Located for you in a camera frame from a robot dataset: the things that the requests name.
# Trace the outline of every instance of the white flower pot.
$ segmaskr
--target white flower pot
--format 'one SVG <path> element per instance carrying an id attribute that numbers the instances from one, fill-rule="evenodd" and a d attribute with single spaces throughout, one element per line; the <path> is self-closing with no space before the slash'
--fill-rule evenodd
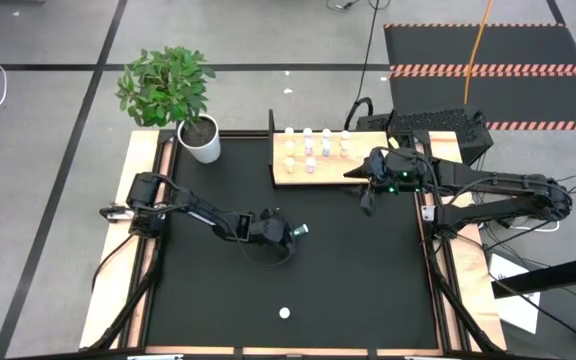
<path id="1" fill-rule="evenodd" d="M 219 143 L 219 125 L 210 115 L 207 114 L 200 114 L 200 118 L 204 119 L 204 121 L 212 121 L 215 124 L 215 136 L 210 140 L 207 144 L 195 147 L 190 146 L 184 143 L 183 139 L 181 138 L 181 130 L 184 128 L 185 121 L 182 121 L 177 127 L 177 139 L 200 163 L 208 164 L 211 163 L 221 154 L 221 144 Z"/>

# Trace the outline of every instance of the white paper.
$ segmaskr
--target white paper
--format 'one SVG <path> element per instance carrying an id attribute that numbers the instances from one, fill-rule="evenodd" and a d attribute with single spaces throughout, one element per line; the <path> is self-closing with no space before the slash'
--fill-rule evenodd
<path id="1" fill-rule="evenodd" d="M 493 254 L 490 260 L 490 274 L 497 280 L 507 277 L 527 273 L 528 270 L 515 264 L 510 260 Z M 541 293 L 525 294 L 528 300 L 532 301 L 535 305 L 539 306 L 539 298 Z M 496 299 L 497 311 L 499 317 L 518 328 L 524 329 L 532 334 L 537 332 L 537 317 L 539 310 L 534 308 L 519 296 L 512 296 L 503 299 Z"/>

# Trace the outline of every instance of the black mat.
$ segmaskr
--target black mat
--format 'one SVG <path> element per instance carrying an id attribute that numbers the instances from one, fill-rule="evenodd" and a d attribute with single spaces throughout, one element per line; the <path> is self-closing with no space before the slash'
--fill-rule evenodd
<path id="1" fill-rule="evenodd" d="M 267 149 L 266 139 L 222 140 L 211 165 L 182 151 L 174 178 L 222 209 L 279 207 L 311 232 L 288 263 L 260 270 L 236 244 L 174 215 L 147 345 L 436 348 L 412 194 L 380 197 L 369 218 L 336 188 L 273 191 Z"/>
<path id="2" fill-rule="evenodd" d="M 390 80 L 393 103 L 401 113 L 463 104 L 463 77 L 399 77 Z M 576 121 L 576 76 L 475 77 L 469 103 L 488 121 Z"/>
<path id="3" fill-rule="evenodd" d="M 479 26 L 385 29 L 390 64 L 467 64 Z M 484 29 L 478 64 L 576 64 L 576 45 L 562 26 Z"/>

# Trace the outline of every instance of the wooden platform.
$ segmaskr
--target wooden platform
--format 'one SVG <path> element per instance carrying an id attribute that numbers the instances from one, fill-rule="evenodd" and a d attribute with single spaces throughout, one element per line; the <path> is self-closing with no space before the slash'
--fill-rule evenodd
<path id="1" fill-rule="evenodd" d="M 341 133 L 333 132 L 330 136 L 330 155 L 322 155 L 322 134 L 313 133 L 312 157 L 317 161 L 315 170 L 312 173 L 306 171 L 304 137 L 302 134 L 287 135 L 283 133 L 274 134 L 273 138 L 273 174 L 277 185 L 324 185 L 324 184 L 361 184 L 366 183 L 366 179 L 345 178 L 344 173 L 361 164 L 364 158 L 370 155 L 370 150 L 376 146 L 387 146 L 386 133 L 382 131 L 374 132 L 352 132 L 350 149 L 348 156 L 341 156 Z M 295 159 L 294 171 L 289 173 L 284 164 L 286 155 L 286 141 L 295 142 L 295 151 L 292 156 Z"/>

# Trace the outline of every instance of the green leaves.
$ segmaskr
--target green leaves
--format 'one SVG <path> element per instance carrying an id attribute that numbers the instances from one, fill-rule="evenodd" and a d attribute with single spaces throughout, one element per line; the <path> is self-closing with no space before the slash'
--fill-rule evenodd
<path id="1" fill-rule="evenodd" d="M 204 55 L 183 47 L 163 50 L 141 50 L 117 81 L 119 108 L 139 126 L 199 121 L 199 112 L 207 110 L 205 78 L 215 72 L 199 66 Z"/>

